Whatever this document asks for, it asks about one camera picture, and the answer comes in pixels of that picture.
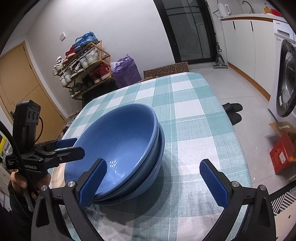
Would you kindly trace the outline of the person's left hand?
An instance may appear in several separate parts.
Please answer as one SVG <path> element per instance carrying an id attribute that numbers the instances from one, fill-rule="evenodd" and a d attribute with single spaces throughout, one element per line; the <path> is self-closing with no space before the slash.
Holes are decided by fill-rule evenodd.
<path id="1" fill-rule="evenodd" d="M 49 185 L 51 181 L 51 175 L 48 173 L 41 179 L 34 182 L 35 188 L 39 192 L 41 187 L 44 185 Z M 11 173 L 11 184 L 16 193 L 22 193 L 23 190 L 27 188 L 27 180 L 19 172 Z"/>

